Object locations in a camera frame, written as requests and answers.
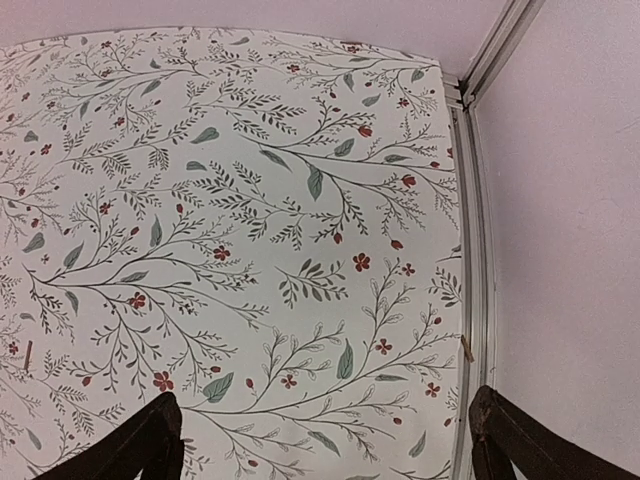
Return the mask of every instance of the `red flower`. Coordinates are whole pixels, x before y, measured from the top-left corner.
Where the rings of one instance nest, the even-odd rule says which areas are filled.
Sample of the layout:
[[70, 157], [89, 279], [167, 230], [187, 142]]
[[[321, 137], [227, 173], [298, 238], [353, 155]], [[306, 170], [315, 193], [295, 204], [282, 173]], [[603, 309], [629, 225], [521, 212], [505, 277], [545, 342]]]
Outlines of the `red flower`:
[[146, 301], [147, 297], [141, 295], [140, 292], [136, 292], [136, 294], [128, 300], [129, 305], [131, 305], [136, 310], [144, 307]]
[[429, 384], [427, 385], [427, 390], [426, 392], [424, 392], [427, 397], [433, 397], [436, 398], [438, 396], [438, 392], [440, 391], [440, 387], [436, 386], [433, 384], [433, 382], [429, 382]]
[[404, 183], [405, 187], [411, 188], [416, 184], [416, 179], [415, 177], [407, 174], [404, 177], [402, 177], [402, 183]]
[[407, 277], [410, 277], [411, 275], [416, 273], [416, 271], [411, 267], [410, 263], [407, 263], [406, 266], [402, 267], [402, 271], [405, 273]]
[[284, 388], [286, 388], [287, 390], [289, 390], [291, 387], [295, 387], [298, 384], [298, 382], [293, 379], [293, 375], [291, 374], [288, 374], [287, 378], [280, 379], [280, 383], [282, 383], [284, 385]]
[[100, 214], [107, 215], [109, 213], [109, 209], [111, 208], [111, 203], [104, 202], [100, 205]]
[[387, 343], [386, 338], [381, 338], [380, 343], [376, 345], [376, 350], [380, 352], [382, 355], [386, 355], [387, 353], [389, 353], [389, 350], [391, 350], [392, 348], [393, 348], [393, 345], [391, 345], [390, 343]]
[[169, 372], [156, 372], [153, 374], [153, 384], [160, 389], [161, 392], [173, 390], [173, 382], [169, 380]]
[[369, 270], [369, 262], [371, 259], [367, 257], [364, 253], [360, 253], [357, 256], [353, 257], [353, 261], [356, 264], [356, 270], [361, 272], [364, 270]]
[[224, 262], [227, 257], [231, 256], [231, 252], [225, 248], [224, 245], [220, 245], [218, 248], [213, 250], [213, 258]]
[[373, 134], [373, 130], [371, 130], [371, 128], [367, 127], [366, 125], [362, 125], [360, 128], [358, 128], [358, 133], [364, 138], [368, 138]]

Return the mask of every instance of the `vine pattern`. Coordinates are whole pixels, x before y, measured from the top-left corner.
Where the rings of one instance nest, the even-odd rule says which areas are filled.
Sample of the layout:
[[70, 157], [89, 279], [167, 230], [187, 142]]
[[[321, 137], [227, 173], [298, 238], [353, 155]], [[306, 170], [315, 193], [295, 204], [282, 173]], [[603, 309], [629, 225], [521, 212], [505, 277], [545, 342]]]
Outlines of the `vine pattern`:
[[462, 285], [436, 62], [106, 32], [1, 48], [0, 92], [7, 475], [174, 391], [207, 427], [187, 478], [448, 478]]

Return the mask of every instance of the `wall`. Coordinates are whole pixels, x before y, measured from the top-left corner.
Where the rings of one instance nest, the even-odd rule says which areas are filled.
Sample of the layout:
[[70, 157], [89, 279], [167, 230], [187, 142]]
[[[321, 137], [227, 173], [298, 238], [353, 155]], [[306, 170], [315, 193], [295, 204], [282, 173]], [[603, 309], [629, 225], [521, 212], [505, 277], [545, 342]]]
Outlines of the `wall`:
[[640, 473], [640, 7], [548, 1], [479, 104], [498, 388]]
[[438, 58], [462, 75], [506, 0], [2, 0], [0, 46], [113, 28], [232, 26], [325, 35]]

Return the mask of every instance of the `green leaf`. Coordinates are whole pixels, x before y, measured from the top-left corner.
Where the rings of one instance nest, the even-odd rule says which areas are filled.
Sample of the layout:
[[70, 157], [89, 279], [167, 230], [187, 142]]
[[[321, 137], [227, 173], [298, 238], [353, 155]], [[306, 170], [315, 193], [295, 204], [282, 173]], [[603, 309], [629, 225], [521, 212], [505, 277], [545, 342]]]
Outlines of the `green leaf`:
[[422, 77], [424, 77], [424, 72], [422, 70], [419, 70], [419, 69], [414, 70], [413, 73], [411, 74], [411, 83], [417, 82]]
[[245, 43], [249, 43], [249, 37], [242, 37], [240, 40], [237, 40], [229, 45], [244, 45]]
[[346, 157], [351, 153], [351, 149], [355, 143], [356, 141], [353, 138], [345, 140], [333, 150], [333, 153], [335, 153], [336, 157]]
[[202, 131], [202, 133], [200, 133], [200, 135], [191, 140], [191, 143], [193, 143], [194, 145], [198, 145], [199, 143], [215, 140], [219, 136], [220, 134], [218, 133], [218, 130], [213, 127], [207, 127]]
[[147, 273], [149, 273], [148, 271], [146, 272], [134, 272], [131, 275], [127, 275], [124, 278], [121, 278], [120, 281], [123, 283], [133, 283], [133, 282], [139, 282], [140, 280], [142, 280], [144, 277], [147, 276]]
[[25, 142], [37, 142], [38, 136], [35, 134], [33, 130], [29, 130], [27, 134], [24, 136]]
[[270, 152], [269, 150], [260, 150], [260, 153], [262, 155], [264, 155], [265, 157], [267, 157], [269, 160], [271, 160], [273, 163], [277, 163], [278, 165], [280, 165], [280, 166], [286, 168], [287, 170], [291, 171], [291, 169], [289, 168], [289, 165], [287, 165], [285, 163], [285, 161], [282, 160], [282, 158], [280, 158], [275, 153]]
[[381, 373], [375, 380], [376, 382], [400, 382], [407, 379], [399, 375], [387, 375], [386, 373]]
[[425, 431], [420, 437], [420, 440], [418, 440], [418, 443], [416, 443], [411, 448], [411, 450], [409, 450], [409, 456], [411, 458], [416, 458], [418, 455], [420, 455], [424, 450], [424, 446], [426, 443], [427, 443], [427, 432]]
[[410, 160], [411, 157], [405, 157], [404, 155], [387, 155], [386, 157], [384, 157], [384, 161], [387, 163], [396, 163], [396, 162], [402, 162], [403, 160]]
[[380, 100], [380, 94], [374, 96], [374, 97], [367, 97], [362, 101], [362, 104], [365, 107], [370, 107], [371, 105], [374, 105], [376, 103], [378, 103], [378, 100]]
[[67, 256], [64, 257], [64, 261], [62, 262], [62, 264], [65, 267], [67, 267], [67, 269], [73, 268], [73, 266], [76, 264], [76, 262], [78, 261], [78, 257], [80, 257], [80, 253], [82, 252], [83, 247], [84, 247], [84, 242], [82, 242], [76, 248], [71, 250], [67, 254]]
[[29, 434], [29, 440], [31, 440], [31, 443], [33, 443], [33, 446], [36, 447], [37, 450], [42, 450], [42, 443], [40, 442], [40, 439], [38, 437], [36, 437], [36, 434], [33, 433], [31, 430], [29, 430], [26, 427], [25, 427], [25, 429], [27, 430], [27, 433]]
[[202, 389], [202, 393], [207, 397], [209, 403], [218, 403], [231, 387], [231, 382], [233, 382], [233, 372], [227, 373], [224, 377], [211, 382]]
[[336, 455], [340, 456], [340, 450], [338, 450], [338, 446], [333, 442], [333, 440], [331, 440], [329, 437], [327, 437], [324, 433], [322, 432], [313, 432], [313, 431], [308, 431], [307, 435], [309, 435], [311, 438], [318, 440], [320, 443], [322, 443], [325, 447], [327, 447], [329, 450], [331, 450], [332, 452], [334, 452]]
[[344, 352], [340, 355], [340, 361], [338, 362], [338, 373], [337, 377], [341, 380], [346, 380], [353, 373], [353, 348], [349, 344], [349, 340], [347, 339], [347, 344], [344, 347]]
[[200, 162], [197, 162], [195, 160], [190, 160], [189, 162], [187, 162], [187, 170], [207, 170], [207, 167], [205, 167], [204, 165], [202, 165]]
[[153, 226], [151, 227], [151, 240], [149, 241], [150, 247], [157, 247], [160, 245], [162, 241], [162, 227], [160, 226], [160, 220], [158, 220], [158, 216], [156, 215], [156, 221], [153, 222]]
[[318, 200], [318, 197], [322, 193], [322, 179], [323, 175], [320, 170], [318, 170], [313, 165], [309, 165], [309, 169], [311, 172], [309, 173], [309, 178], [307, 179], [307, 187], [309, 187], [309, 192], [314, 200]]
[[29, 245], [24, 247], [22, 251], [24, 253], [30, 253], [42, 247], [44, 247], [44, 235], [42, 234], [42, 232], [38, 232], [33, 236], [31, 241], [29, 242]]
[[160, 86], [161, 83], [162, 82], [160, 80], [158, 80], [157, 78], [153, 82], [149, 82], [149, 85], [147, 85], [147, 88], [145, 88], [142, 91], [140, 96], [144, 97], [147, 93], [153, 92], [156, 88], [158, 88]]
[[322, 302], [322, 295], [320, 295], [320, 292], [313, 287], [311, 287], [311, 295], [313, 295], [313, 298], [317, 301]]
[[80, 107], [80, 120], [82, 120], [82, 117], [84, 117], [84, 114], [87, 113], [88, 108], [89, 108], [89, 100], [84, 102]]
[[73, 308], [75, 314], [78, 315], [78, 306], [80, 305], [80, 301], [78, 300], [76, 294], [67, 290], [64, 293], [64, 296], [69, 299], [69, 302], [71, 302], [71, 308]]
[[353, 75], [351, 75], [350, 73], [345, 73], [342, 76], [342, 80], [344, 80], [345, 85], [349, 87], [349, 90], [353, 92], [353, 86], [355, 85], [353, 83]]
[[302, 268], [300, 269], [300, 273], [304, 272], [311, 265], [311, 259], [307, 260], [302, 264]]

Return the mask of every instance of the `floral wallpaper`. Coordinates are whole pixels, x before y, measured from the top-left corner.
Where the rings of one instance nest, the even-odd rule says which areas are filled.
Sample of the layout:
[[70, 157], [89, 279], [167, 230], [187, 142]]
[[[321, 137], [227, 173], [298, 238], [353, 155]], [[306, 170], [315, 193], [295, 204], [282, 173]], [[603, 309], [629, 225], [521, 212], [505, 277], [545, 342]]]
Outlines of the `floral wallpaper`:
[[166, 28], [0, 49], [0, 470], [160, 392], [184, 478], [449, 478], [457, 184], [437, 62]]

